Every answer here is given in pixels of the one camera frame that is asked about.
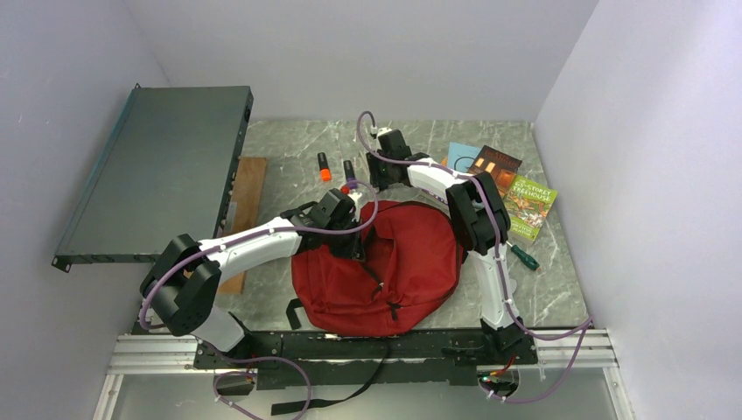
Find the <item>purple highlighter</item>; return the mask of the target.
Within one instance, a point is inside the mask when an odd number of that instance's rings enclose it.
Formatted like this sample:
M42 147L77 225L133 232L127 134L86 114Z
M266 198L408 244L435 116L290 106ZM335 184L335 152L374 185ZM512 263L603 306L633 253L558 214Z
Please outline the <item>purple highlighter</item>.
M343 161L343 171L347 183L353 183L356 180L354 167L351 160Z

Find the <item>red backpack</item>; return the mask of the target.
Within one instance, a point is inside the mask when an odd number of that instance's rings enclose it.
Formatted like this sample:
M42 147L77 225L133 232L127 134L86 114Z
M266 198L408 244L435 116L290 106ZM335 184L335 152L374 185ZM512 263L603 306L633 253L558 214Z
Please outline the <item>red backpack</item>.
M403 334L437 310L456 290L466 259L449 217L419 201L366 204L373 223L361 234L363 262L332 255L327 246L294 255L297 298L286 310L290 326L303 309L322 330L351 337Z

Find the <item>orange highlighter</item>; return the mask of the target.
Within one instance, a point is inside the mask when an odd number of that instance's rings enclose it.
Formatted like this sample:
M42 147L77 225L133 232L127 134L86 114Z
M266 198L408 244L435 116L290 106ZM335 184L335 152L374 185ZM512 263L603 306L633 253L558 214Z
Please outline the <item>orange highlighter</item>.
M317 154L319 176L323 182L328 182L332 179L332 174L329 168L327 156L324 152Z

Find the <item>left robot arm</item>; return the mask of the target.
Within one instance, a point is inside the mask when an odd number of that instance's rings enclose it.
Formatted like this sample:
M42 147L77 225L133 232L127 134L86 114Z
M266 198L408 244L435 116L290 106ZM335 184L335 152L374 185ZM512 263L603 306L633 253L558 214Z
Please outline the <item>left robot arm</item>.
M195 241L182 234L171 240L140 287L142 328L150 330L148 310L176 336L192 335L217 349L231 368L244 365L252 352L250 331L215 306L219 287L231 277L277 259L336 248L345 258L361 256L360 192L337 188L319 201L285 211L265 224L238 234Z

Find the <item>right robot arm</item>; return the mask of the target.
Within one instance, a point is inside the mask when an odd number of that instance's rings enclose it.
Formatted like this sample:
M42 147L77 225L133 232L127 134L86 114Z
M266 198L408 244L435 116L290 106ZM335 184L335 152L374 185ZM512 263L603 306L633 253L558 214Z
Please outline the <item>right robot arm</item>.
M412 153L398 129L372 127L370 135L380 145L367 151L373 186L383 190L403 184L446 203L457 243L475 269L482 339L473 350L456 349L454 354L493 363L535 364L534 340L523 331L509 293L515 287L506 262L510 221L492 178L454 171L424 153Z

